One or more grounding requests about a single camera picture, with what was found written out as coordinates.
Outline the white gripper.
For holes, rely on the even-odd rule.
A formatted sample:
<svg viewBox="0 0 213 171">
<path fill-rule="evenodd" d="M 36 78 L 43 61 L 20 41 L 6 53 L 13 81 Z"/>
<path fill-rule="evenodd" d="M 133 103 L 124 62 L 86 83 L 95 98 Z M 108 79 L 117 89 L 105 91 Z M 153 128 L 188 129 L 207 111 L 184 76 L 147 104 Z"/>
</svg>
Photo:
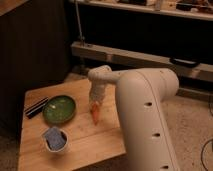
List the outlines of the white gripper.
<svg viewBox="0 0 213 171">
<path fill-rule="evenodd" d="M 89 103 L 90 105 L 98 104 L 102 105 L 105 98 L 106 85 L 103 83 L 92 82 L 89 91 Z"/>
</svg>

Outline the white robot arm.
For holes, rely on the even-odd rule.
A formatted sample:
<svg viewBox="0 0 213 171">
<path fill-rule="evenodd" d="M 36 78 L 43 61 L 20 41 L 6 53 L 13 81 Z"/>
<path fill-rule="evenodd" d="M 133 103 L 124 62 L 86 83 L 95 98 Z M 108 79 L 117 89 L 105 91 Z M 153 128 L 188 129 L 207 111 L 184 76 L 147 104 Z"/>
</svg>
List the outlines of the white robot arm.
<svg viewBox="0 0 213 171">
<path fill-rule="evenodd" d="M 179 89 L 177 75 L 167 68 L 113 71 L 107 65 L 89 71 L 91 113 L 99 113 L 109 84 L 132 171 L 180 171 L 161 102 Z"/>
</svg>

